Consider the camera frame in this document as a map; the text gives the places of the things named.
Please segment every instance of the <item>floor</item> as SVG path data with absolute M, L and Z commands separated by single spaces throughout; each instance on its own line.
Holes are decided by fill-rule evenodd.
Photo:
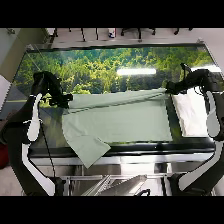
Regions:
M 72 32 L 68 31 L 68 28 L 59 28 L 58 37 L 55 38 L 55 42 L 75 42 L 82 41 L 82 34 L 80 28 L 71 28 Z M 224 71 L 224 28 L 194 28 L 192 31 L 188 29 L 180 29 L 177 36 L 173 34 L 175 29 L 172 28 L 158 28 L 156 35 L 152 36 L 152 31 L 149 29 L 142 30 L 142 39 L 154 39 L 154 38 L 202 38 L 208 45 L 212 55 L 222 71 Z M 136 39 L 138 38 L 138 32 L 127 32 L 124 36 L 121 36 L 121 29 L 117 28 L 117 36 L 115 39 Z M 96 33 L 94 28 L 84 28 L 84 34 L 86 41 L 96 40 Z M 98 29 L 99 40 L 109 40 L 108 29 Z M 45 175 L 52 175 L 52 167 L 40 167 L 41 171 Z M 56 167 L 56 176 L 61 175 L 74 175 L 74 168 L 61 166 Z M 0 170 L 0 195 L 21 195 L 22 188 L 16 179 L 13 170 L 10 166 Z

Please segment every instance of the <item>robotic arm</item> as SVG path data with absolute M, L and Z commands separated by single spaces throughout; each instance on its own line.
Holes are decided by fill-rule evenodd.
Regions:
M 218 80 L 207 69 L 189 71 L 178 83 L 168 82 L 167 93 L 186 93 L 199 86 L 205 98 L 208 113 L 207 130 L 215 143 L 214 155 L 197 169 L 170 179 L 172 195 L 209 195 L 224 174 L 224 93 L 220 92 Z
M 25 105 L 14 115 L 0 132 L 0 139 L 8 144 L 10 164 L 26 195 L 61 195 L 60 178 L 49 178 L 41 173 L 28 158 L 29 147 L 35 142 L 40 129 L 39 102 L 50 93 L 50 105 L 68 108 L 72 95 L 63 95 L 60 80 L 50 72 L 35 73 L 34 84 Z

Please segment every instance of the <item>light green cloth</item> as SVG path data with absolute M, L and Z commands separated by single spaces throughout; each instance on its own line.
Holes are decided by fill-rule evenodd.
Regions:
M 88 168 L 112 142 L 171 141 L 165 89 L 75 94 L 62 116 L 65 139 Z

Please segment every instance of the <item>red object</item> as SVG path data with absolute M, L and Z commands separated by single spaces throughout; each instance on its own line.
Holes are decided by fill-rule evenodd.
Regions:
M 0 144 L 0 169 L 3 169 L 9 162 L 8 146 Z

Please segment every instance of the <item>glass tabletop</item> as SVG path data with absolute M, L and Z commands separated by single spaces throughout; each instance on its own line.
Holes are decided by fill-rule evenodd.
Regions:
M 5 119 L 8 113 L 18 111 L 24 105 L 33 84 L 33 74 L 38 71 L 49 71 L 60 77 L 64 93 L 106 94 L 157 89 L 165 87 L 167 81 L 178 82 L 183 79 L 182 62 L 191 68 L 216 67 L 204 44 L 137 44 L 61 49 L 35 47 L 24 54 L 0 119 Z M 214 75 L 224 87 L 222 74 L 215 72 Z M 168 142 L 170 145 L 178 146 L 174 148 L 179 150 L 213 147 L 210 138 L 182 137 L 170 97 L 166 100 L 166 108 L 173 138 L 172 142 Z M 69 148 L 62 132 L 62 114 L 62 108 L 50 107 L 48 101 L 41 101 L 40 118 L 44 123 L 49 148 Z M 46 148 L 42 133 L 32 148 Z

